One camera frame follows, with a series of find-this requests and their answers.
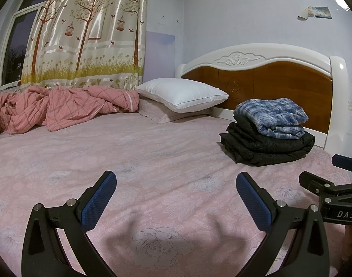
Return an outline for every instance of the paper on wall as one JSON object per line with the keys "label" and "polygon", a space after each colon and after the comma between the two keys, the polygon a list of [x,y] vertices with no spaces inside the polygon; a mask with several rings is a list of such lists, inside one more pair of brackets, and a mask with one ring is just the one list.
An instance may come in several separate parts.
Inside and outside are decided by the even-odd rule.
{"label": "paper on wall", "polygon": [[299,20],[306,21],[308,18],[332,19],[329,7],[324,7],[324,6],[319,6],[319,7],[308,6],[298,16]]}

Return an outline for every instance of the birdcage print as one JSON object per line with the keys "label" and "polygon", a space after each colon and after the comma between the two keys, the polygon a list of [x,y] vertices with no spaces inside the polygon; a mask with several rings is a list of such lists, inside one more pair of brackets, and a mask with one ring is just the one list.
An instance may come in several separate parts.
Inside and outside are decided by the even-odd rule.
{"label": "birdcage print", "polygon": [[72,36],[72,35],[73,35],[73,30],[74,30],[74,27],[68,25],[67,30],[65,31],[65,35],[66,35],[66,36]]}
{"label": "birdcage print", "polygon": [[118,20],[117,30],[123,31],[124,29],[125,29],[125,21],[123,21],[123,18],[121,18],[120,20]]}

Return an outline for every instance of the curtain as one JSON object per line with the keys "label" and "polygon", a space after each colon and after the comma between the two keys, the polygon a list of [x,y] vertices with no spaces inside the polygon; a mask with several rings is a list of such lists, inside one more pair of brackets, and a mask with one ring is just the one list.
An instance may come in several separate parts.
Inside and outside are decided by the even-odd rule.
{"label": "curtain", "polygon": [[111,86],[143,75],[147,0],[47,0],[37,16],[21,88]]}

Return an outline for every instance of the white headboard frame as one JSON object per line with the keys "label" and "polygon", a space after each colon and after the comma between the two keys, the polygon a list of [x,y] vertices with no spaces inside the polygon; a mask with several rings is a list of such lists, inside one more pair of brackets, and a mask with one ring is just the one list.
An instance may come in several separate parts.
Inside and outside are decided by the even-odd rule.
{"label": "white headboard frame", "polygon": [[[316,146],[330,154],[342,153],[343,140],[347,132],[348,73],[345,60],[341,57],[327,57],[313,50],[292,45],[252,43],[216,50],[187,64],[181,64],[176,69],[175,77],[181,78],[182,75],[202,66],[238,71],[279,61],[310,67],[332,79],[333,97],[328,134],[308,128],[306,130],[315,136]],[[212,115],[234,121],[232,110],[214,108]]]}

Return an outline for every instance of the pink plaid comforter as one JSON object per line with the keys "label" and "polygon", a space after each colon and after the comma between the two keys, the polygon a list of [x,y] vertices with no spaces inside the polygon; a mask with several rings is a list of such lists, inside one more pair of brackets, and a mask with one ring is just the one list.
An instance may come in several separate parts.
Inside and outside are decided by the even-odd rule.
{"label": "pink plaid comforter", "polygon": [[97,114],[138,109],[138,93],[105,86],[52,90],[31,86],[22,93],[0,94],[0,132],[21,134],[33,126],[57,131],[86,122]]}

